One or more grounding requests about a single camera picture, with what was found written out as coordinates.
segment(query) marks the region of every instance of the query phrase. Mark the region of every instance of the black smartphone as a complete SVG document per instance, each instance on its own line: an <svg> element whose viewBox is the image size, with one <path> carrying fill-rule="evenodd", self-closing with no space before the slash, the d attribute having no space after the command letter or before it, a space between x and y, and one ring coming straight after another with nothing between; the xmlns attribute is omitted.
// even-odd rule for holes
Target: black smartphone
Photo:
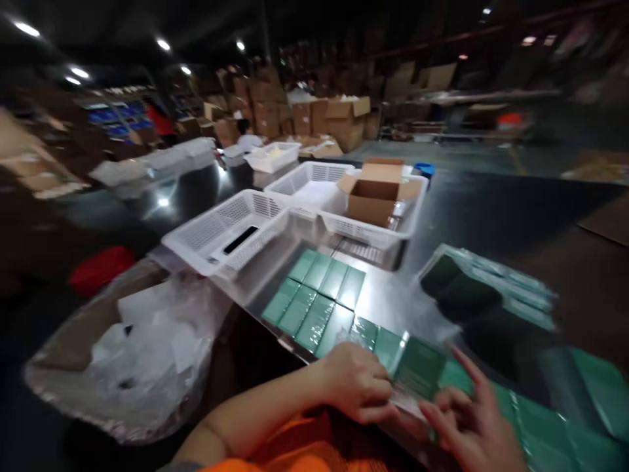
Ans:
<svg viewBox="0 0 629 472"><path fill-rule="evenodd" d="M223 253L231 254L232 251L234 251L234 249L236 249L238 246L244 243L247 240L247 238L251 236L253 233L255 233L256 231L257 231L256 226L248 227L247 229L243 231L243 233L240 236L234 239L231 243L229 243L229 245L225 249L223 249Z"/></svg>

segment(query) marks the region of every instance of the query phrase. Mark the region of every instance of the forearm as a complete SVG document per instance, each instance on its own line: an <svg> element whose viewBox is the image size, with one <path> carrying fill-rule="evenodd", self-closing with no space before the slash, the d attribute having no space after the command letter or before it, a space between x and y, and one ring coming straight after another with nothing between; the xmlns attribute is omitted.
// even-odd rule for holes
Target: forearm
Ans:
<svg viewBox="0 0 629 472"><path fill-rule="evenodd" d="M317 368L316 363L301 368L219 405L192 432L176 459L209 465L226 457L247 458L282 424L323 403Z"/></svg>

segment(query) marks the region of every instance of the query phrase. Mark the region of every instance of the warehouse floor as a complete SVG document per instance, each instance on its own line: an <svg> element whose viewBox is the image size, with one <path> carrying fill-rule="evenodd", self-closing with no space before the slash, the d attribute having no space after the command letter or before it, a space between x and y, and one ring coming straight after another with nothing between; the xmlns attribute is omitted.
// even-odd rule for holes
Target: warehouse floor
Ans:
<svg viewBox="0 0 629 472"><path fill-rule="evenodd" d="M407 163L430 162L444 170L556 178L574 165L580 149L629 151L628 119L571 105L558 107L544 118L537 139L518 153L519 162L495 146L400 142L365 142L344 159L401 157ZM141 256L159 242L107 190L68 197L64 206L75 224L98 234L98 241L90 244L94 252L121 244ZM26 387L23 364L85 301L62 281L33 282L19 298L0 301L1 470L151 471L168 460L187 432L151 446L123 448L97 429L62 416Z"/></svg>

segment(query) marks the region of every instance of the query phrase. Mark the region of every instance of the person in red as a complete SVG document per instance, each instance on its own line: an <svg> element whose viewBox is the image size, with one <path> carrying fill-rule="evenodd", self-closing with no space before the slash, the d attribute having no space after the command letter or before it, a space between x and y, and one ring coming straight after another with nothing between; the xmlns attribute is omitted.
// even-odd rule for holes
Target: person in red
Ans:
<svg viewBox="0 0 629 472"><path fill-rule="evenodd" d="M170 118L160 105L155 103L151 97L144 97L144 108L146 109L146 115L149 120L153 122L155 131L159 135L160 139L170 148L179 142L175 128L172 127Z"/></svg>
<svg viewBox="0 0 629 472"><path fill-rule="evenodd" d="M474 382L474 396L449 387L433 403L419 404L440 447L464 472L527 472L489 380L461 351L454 348L453 354ZM218 406L160 472L421 470L361 426L384 420L404 425L391 394L375 354L339 344L323 359Z"/></svg>

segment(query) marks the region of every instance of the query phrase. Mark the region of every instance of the hand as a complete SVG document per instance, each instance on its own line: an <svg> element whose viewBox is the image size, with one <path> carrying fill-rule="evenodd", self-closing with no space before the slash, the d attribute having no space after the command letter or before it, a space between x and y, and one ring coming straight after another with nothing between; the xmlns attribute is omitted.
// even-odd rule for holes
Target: hand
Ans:
<svg viewBox="0 0 629 472"><path fill-rule="evenodd" d="M435 395L434 404L419 405L439 433L441 446L452 452L465 472L526 472L520 445L500 413L489 380L456 347L453 354L474 382L474 398L447 388Z"/></svg>
<svg viewBox="0 0 629 472"><path fill-rule="evenodd" d="M312 364L323 403L334 406L360 424L377 423L398 414L389 403L392 387L377 356L344 342Z"/></svg>

